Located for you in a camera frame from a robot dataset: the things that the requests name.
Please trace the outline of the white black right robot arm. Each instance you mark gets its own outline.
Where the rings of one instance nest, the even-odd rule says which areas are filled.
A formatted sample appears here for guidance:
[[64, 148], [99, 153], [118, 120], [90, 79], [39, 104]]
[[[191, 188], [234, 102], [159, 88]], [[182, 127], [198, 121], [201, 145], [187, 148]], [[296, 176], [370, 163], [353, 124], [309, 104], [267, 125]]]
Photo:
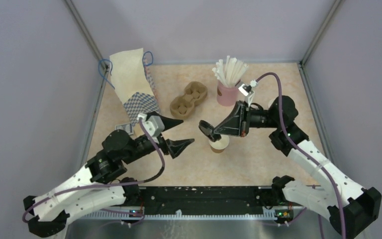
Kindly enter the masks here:
[[289, 96], [276, 98], [268, 109], [237, 101], [229, 116], [210, 127], [207, 136], [216, 141], [223, 135], [245, 137], [251, 128], [272, 128], [272, 145], [322, 187], [317, 191], [293, 177], [275, 177], [272, 200], [278, 205], [300, 204], [324, 217], [345, 238], [353, 239], [378, 218], [382, 194], [355, 182], [326, 158], [296, 125], [297, 115]]

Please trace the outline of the single brown paper cup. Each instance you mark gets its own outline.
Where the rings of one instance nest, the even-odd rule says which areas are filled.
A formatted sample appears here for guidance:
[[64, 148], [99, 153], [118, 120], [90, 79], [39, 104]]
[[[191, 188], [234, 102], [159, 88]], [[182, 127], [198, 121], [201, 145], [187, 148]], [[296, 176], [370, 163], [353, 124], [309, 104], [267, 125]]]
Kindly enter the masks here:
[[222, 135], [216, 142], [209, 141], [210, 148], [214, 153], [222, 153], [229, 145], [230, 139], [227, 135]]

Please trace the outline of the black plastic cup lid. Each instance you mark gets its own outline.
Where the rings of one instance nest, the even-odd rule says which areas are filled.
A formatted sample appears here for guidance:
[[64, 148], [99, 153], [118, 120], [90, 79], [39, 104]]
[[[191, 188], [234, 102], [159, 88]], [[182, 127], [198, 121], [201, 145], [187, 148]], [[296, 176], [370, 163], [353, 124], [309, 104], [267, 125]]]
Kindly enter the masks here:
[[221, 140], [221, 135], [214, 133], [214, 127], [210, 123], [200, 120], [198, 128], [211, 142]]

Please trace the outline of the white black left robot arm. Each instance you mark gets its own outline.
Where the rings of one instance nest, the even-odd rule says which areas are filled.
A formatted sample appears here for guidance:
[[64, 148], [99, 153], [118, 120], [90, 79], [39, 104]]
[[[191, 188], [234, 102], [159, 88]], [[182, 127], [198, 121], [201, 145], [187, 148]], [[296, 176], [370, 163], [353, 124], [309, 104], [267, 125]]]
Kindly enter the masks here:
[[73, 176], [41, 196], [23, 200], [23, 222], [30, 233], [47, 238], [63, 231], [82, 216], [110, 206], [133, 206], [139, 201], [140, 181], [119, 177], [126, 165], [156, 152], [160, 159], [166, 155], [178, 157], [193, 139], [170, 140], [163, 132], [183, 123], [181, 119], [164, 117], [157, 112], [138, 115], [143, 134], [137, 138], [116, 129], [102, 142], [102, 149], [89, 159]]

